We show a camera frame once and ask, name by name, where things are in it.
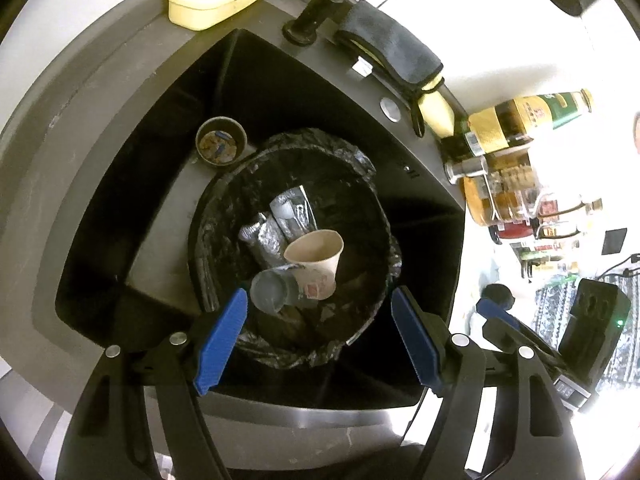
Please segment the clear plastic cup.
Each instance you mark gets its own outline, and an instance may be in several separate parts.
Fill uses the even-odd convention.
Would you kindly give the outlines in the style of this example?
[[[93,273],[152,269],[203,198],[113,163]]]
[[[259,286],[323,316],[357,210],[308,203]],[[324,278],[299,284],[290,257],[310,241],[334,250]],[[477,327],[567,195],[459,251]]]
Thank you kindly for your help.
[[[254,306],[269,315],[278,315],[284,307],[314,308],[318,301],[307,297],[294,270],[297,266],[286,264],[257,273],[250,283]]]

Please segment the brown paper cup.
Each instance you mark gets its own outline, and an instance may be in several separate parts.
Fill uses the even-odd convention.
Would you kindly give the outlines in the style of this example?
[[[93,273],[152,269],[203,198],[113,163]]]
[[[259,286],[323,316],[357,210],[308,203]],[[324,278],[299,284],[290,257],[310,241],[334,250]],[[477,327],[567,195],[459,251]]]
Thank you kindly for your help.
[[[333,230],[309,232],[294,240],[284,251],[298,284],[308,298],[318,301],[331,297],[336,289],[336,272],[344,250],[344,240]]]

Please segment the silver foil bag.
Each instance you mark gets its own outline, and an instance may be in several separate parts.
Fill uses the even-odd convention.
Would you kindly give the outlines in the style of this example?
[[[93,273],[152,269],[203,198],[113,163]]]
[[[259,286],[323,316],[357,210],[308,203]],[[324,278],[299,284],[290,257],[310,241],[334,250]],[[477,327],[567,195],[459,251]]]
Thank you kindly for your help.
[[[267,212],[242,226],[239,239],[263,268],[284,266],[288,245],[318,229],[314,210],[303,185],[276,196]]]

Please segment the black lined trash bin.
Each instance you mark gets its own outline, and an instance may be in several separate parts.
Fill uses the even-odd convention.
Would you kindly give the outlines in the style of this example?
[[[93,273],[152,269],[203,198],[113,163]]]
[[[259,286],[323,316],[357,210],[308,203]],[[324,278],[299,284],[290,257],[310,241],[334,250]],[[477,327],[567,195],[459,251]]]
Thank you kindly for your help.
[[[275,368],[335,361],[373,322],[401,269],[375,168],[345,140],[282,133],[206,186],[192,220],[198,303],[250,306],[238,348]]]

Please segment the black power adapter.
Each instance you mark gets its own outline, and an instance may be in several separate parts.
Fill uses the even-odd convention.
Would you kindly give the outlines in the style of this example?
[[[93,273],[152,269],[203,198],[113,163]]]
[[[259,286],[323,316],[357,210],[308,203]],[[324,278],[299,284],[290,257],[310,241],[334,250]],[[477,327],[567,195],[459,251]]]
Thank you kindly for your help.
[[[629,298],[616,285],[586,278],[579,281],[558,351],[584,388],[592,390],[600,382],[630,308]]]

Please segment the blue woven mat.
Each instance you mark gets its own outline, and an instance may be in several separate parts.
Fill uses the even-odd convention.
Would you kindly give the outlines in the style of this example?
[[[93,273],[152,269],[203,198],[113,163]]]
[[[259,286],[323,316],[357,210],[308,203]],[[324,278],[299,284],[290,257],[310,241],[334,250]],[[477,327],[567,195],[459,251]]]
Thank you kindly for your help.
[[[585,388],[639,385],[639,278],[581,278],[536,291],[534,331]]]

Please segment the dark soy sauce jug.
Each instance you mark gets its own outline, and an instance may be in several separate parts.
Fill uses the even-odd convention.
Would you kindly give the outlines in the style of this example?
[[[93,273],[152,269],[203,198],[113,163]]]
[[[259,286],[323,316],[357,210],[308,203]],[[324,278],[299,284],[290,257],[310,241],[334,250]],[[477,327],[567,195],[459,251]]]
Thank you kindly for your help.
[[[500,224],[488,228],[491,239],[496,244],[504,240],[566,240],[585,234],[590,229],[593,217],[603,209],[602,200],[584,203],[559,210],[556,200],[540,203],[535,218],[525,221]]]

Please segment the large cooking oil jug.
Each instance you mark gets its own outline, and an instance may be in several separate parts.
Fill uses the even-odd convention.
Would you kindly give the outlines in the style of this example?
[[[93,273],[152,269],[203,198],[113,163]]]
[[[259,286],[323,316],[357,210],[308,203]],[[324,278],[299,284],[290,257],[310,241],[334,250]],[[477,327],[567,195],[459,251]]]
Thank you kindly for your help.
[[[536,216],[541,185],[524,150],[485,156],[487,174],[462,179],[473,220],[480,226],[524,222]]]

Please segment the small cup in sink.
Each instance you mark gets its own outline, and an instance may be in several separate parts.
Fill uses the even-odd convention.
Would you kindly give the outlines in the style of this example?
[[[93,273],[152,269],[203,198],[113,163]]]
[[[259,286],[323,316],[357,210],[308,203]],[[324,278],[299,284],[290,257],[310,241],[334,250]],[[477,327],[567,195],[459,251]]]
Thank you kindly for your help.
[[[227,167],[238,162],[248,147],[244,128],[226,116],[209,118],[195,136],[195,148],[201,160],[213,167]]]

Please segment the yellow sponge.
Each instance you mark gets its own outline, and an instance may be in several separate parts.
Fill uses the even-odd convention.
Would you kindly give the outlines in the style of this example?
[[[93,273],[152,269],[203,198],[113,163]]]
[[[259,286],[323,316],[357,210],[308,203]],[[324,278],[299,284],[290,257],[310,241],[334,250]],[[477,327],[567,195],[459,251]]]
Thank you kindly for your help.
[[[438,75],[422,88],[418,107],[424,122],[439,138],[454,135],[456,115],[449,102],[440,93],[444,86],[444,77]]]

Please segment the grey dish cloth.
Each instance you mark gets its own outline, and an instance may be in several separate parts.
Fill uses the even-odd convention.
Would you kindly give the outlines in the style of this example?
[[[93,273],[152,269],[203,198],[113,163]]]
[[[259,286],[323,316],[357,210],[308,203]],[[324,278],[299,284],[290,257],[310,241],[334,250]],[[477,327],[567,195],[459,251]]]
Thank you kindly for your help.
[[[409,105],[414,133],[423,138],[425,122],[419,102],[444,84],[444,64],[439,57],[409,29],[366,0],[349,10],[334,38],[385,75]]]

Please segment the black sink faucet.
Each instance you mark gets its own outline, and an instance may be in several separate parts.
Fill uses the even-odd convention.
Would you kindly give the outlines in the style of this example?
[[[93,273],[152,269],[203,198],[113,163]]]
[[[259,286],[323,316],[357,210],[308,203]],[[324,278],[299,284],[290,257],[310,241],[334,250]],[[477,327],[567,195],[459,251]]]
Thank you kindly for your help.
[[[283,25],[284,38],[296,46],[310,46],[317,39],[318,28],[343,2],[344,0],[310,0],[295,20]]]

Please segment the black wall socket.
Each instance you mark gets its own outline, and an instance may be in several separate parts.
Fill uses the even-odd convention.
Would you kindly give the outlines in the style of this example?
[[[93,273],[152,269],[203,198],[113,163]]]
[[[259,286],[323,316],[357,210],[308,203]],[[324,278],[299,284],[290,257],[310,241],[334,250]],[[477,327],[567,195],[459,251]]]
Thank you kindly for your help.
[[[628,230],[626,228],[606,230],[604,233],[601,255],[608,256],[619,254],[624,247],[627,232]]]

